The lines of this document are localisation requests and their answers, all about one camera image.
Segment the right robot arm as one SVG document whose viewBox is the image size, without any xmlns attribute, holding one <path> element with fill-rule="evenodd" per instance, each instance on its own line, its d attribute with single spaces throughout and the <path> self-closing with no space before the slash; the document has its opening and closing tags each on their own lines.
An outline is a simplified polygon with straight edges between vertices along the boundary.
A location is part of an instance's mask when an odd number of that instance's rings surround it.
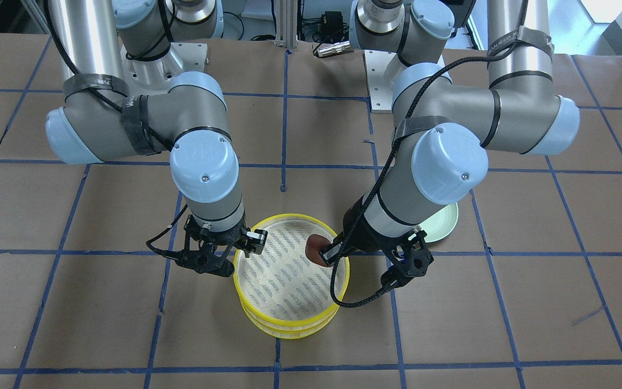
<svg viewBox="0 0 622 389">
<path fill-rule="evenodd" d="M 55 155 L 95 164 L 170 153 L 192 212 L 184 248 L 148 246 L 197 273 L 230 277 L 232 248 L 262 253 L 267 232 L 245 226 L 239 159 L 215 79 L 187 65 L 190 39 L 222 32 L 219 1 L 44 1 L 64 62 L 64 106 L 45 119 Z"/>
</svg>

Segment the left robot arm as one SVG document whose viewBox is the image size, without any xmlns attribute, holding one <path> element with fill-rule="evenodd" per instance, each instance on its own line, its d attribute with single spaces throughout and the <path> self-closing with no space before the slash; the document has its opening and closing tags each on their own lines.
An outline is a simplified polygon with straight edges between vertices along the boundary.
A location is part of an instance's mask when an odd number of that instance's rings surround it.
<svg viewBox="0 0 622 389">
<path fill-rule="evenodd" d="M 462 199 L 485 177 L 487 150 L 557 155 L 577 136 L 580 113 L 555 94 L 546 1 L 490 1 L 486 55 L 438 60 L 452 14 L 437 2 L 356 1 L 353 47 L 393 51 L 391 152 L 373 188 L 345 214 L 333 240 L 313 234 L 306 257 L 336 269 L 361 250 L 391 262 L 377 297 L 421 277 L 434 258 L 420 224 Z"/>
</svg>

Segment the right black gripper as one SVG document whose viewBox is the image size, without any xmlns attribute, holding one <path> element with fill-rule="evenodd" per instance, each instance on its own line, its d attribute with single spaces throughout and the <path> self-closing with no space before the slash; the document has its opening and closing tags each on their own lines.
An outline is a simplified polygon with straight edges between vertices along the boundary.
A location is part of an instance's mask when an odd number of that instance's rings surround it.
<svg viewBox="0 0 622 389">
<path fill-rule="evenodd" d="M 235 266 L 227 259 L 232 248 L 249 254 L 262 254 L 266 245 L 268 232 L 262 229 L 252 231 L 240 219 L 235 226 L 227 231 L 214 232 L 205 225 L 198 225 L 190 215 L 184 226 L 186 238 L 184 248 L 173 254 L 178 266 L 203 274 L 209 273 L 220 277 L 230 277 Z"/>
</svg>

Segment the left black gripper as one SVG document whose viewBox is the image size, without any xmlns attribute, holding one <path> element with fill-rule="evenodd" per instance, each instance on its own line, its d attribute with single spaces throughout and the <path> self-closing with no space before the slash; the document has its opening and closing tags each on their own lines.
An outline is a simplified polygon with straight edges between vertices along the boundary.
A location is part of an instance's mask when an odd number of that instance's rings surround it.
<svg viewBox="0 0 622 389">
<path fill-rule="evenodd" d="M 422 277 L 427 273 L 427 269 L 434 261 L 434 256 L 430 253 L 425 244 L 424 231 L 415 231 L 410 227 L 407 232 L 403 232 L 399 237 L 387 237 L 375 231 L 370 226 L 366 217 L 366 211 L 361 216 L 360 221 L 349 242 L 343 251 L 339 251 L 344 234 L 350 231 L 352 223 L 360 214 L 362 201 L 357 200 L 343 217 L 343 232 L 333 239 L 333 242 L 326 244 L 317 252 L 317 256 L 323 263 L 332 266 L 339 258 L 348 256 L 354 251 L 376 252 L 382 251 L 387 256 L 392 265 L 381 276 L 382 293 L 394 290 L 395 288 L 407 285 L 413 278 Z"/>
</svg>

